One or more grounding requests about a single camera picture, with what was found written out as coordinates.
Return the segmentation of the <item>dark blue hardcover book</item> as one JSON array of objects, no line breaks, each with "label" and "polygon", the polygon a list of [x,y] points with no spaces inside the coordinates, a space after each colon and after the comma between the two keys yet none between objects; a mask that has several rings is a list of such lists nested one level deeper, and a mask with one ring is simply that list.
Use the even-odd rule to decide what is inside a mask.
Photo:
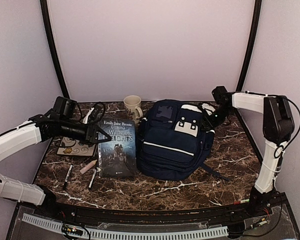
[{"label": "dark blue hardcover book", "polygon": [[103,118],[99,127],[111,140],[98,145],[98,168],[101,178],[128,178],[137,173],[135,122]]}]

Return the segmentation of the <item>navy blue student backpack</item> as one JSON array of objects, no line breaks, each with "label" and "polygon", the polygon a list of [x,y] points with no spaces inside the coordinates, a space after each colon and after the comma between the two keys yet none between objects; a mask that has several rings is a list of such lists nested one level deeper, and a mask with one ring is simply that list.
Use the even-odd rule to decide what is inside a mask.
[{"label": "navy blue student backpack", "polygon": [[201,130],[203,113],[199,104],[164,99],[147,111],[136,135],[136,166],[142,174],[164,181],[181,181],[201,167],[228,180],[205,164],[215,130]]}]

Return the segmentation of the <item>red white pen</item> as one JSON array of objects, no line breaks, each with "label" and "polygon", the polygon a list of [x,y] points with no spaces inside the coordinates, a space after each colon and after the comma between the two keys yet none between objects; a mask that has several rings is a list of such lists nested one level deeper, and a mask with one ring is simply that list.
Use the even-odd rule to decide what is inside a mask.
[{"label": "red white pen", "polygon": [[250,200],[249,199],[243,199],[243,200],[238,200],[238,201],[234,201],[234,205],[239,205],[239,204],[245,204],[248,203]]}]

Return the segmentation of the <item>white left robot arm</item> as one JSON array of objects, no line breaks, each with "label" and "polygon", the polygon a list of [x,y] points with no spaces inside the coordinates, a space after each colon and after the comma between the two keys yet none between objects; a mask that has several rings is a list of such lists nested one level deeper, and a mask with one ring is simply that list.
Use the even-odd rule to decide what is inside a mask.
[{"label": "white left robot arm", "polygon": [[[97,102],[86,115],[81,115],[76,120],[73,114],[79,108],[75,100],[59,96],[54,106],[45,114],[30,117],[21,125],[1,133],[0,162],[27,147],[56,136],[74,139],[84,145],[102,143],[99,134],[105,136],[106,142],[111,141],[111,136],[98,125],[104,117],[106,105]],[[2,174],[0,174],[0,198],[40,206],[50,218],[57,218],[61,213],[55,194],[47,187],[24,183]]]}]

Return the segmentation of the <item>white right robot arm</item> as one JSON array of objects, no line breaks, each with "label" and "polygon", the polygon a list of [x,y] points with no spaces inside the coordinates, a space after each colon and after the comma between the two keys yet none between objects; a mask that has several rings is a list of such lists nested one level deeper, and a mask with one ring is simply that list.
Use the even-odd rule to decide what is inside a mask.
[{"label": "white right robot arm", "polygon": [[220,126],[232,109],[244,109],[263,115],[264,155],[258,178],[250,191],[249,202],[245,205],[245,213],[256,217],[274,195],[285,151],[300,132],[295,130],[290,107],[293,102],[284,95],[228,92],[224,86],[217,86],[212,95],[218,104],[216,110],[204,103],[198,106],[203,112],[201,127],[205,131]]}]

